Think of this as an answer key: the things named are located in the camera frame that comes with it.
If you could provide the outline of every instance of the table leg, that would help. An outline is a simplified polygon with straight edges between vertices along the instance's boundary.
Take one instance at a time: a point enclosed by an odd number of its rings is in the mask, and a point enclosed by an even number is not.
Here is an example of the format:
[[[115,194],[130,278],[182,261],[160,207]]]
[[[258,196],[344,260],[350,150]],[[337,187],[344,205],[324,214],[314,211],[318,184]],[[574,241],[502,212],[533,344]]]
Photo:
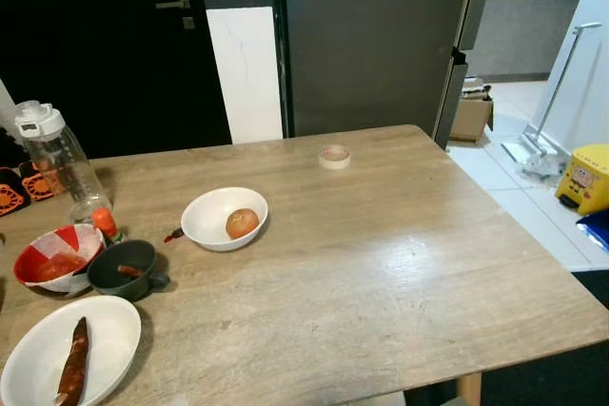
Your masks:
[[[482,373],[457,378],[457,395],[471,406],[480,406],[482,390]]]

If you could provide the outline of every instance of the blue object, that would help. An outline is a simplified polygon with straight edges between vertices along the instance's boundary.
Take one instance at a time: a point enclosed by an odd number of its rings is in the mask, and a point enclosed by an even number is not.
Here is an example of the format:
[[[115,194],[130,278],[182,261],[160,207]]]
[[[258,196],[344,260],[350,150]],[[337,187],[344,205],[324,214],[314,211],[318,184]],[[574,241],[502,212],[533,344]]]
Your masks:
[[[575,224],[591,242],[609,254],[609,209],[589,214]]]

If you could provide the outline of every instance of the door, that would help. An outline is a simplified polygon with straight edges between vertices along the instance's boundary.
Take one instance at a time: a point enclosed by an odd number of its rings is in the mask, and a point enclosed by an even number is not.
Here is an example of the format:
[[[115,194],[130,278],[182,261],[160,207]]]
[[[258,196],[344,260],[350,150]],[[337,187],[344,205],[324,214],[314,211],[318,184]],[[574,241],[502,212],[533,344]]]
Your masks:
[[[0,0],[0,79],[90,157],[230,143],[203,0]]]

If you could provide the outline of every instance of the white wall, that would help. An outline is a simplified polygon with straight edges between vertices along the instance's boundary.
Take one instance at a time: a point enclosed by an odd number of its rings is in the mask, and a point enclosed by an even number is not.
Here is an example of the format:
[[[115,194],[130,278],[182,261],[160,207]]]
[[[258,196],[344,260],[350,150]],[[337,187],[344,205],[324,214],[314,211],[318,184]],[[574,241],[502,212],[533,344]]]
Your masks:
[[[207,10],[232,143],[283,138],[272,7]]]
[[[575,38],[573,27],[599,21],[586,30],[575,50],[543,133],[567,151],[609,144],[609,0],[580,0],[548,80],[545,103],[532,124],[540,124]]]

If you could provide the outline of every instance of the tape roll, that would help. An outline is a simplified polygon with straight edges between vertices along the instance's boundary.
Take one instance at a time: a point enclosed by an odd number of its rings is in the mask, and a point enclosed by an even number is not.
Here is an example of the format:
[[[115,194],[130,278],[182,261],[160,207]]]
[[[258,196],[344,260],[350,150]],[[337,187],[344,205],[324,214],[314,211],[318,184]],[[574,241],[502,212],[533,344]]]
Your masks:
[[[320,151],[320,165],[328,170],[341,170],[351,164],[351,153],[342,145],[324,146]]]

